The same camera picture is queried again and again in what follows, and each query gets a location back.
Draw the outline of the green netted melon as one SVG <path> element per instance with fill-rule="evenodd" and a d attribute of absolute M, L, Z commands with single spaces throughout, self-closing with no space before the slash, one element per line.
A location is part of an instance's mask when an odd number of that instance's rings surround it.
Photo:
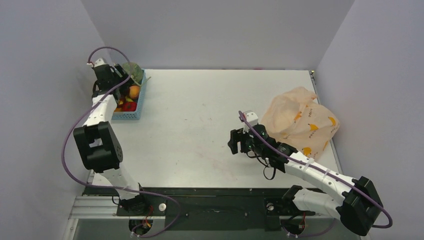
<path fill-rule="evenodd" d="M 122 65 L 123 70 L 130 75 L 133 83 L 141 86 L 144 78 L 144 70 L 135 62 L 126 62 Z"/>

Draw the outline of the red tomato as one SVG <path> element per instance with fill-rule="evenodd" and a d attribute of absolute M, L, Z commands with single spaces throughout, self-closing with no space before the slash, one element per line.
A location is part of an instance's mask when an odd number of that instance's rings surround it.
<path fill-rule="evenodd" d="M 137 103 L 136 102 L 125 102 L 121 106 L 122 112 L 134 112 L 137 109 Z"/>

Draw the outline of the translucent orange plastic bag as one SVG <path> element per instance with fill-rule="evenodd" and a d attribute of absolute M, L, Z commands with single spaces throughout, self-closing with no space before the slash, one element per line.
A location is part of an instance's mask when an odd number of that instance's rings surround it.
<path fill-rule="evenodd" d="M 316 99 L 317 95 L 304 87 L 279 94 L 272 99 L 260 123 L 270 137 L 318 160 L 341 123 Z"/>

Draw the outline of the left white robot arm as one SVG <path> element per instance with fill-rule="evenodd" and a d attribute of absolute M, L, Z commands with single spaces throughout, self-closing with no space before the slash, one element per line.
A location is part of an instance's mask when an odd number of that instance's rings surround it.
<path fill-rule="evenodd" d="M 123 166 L 123 149 L 110 121 L 121 97 L 119 84 L 128 75 L 120 66 L 112 67 L 103 59 L 92 64 L 96 76 L 92 106 L 87 120 L 73 131 L 82 163 L 88 170 L 104 177 L 116 189 L 122 201 L 130 201 L 129 208 L 136 215 L 149 209 L 149 201 L 140 196 L 140 185 Z"/>

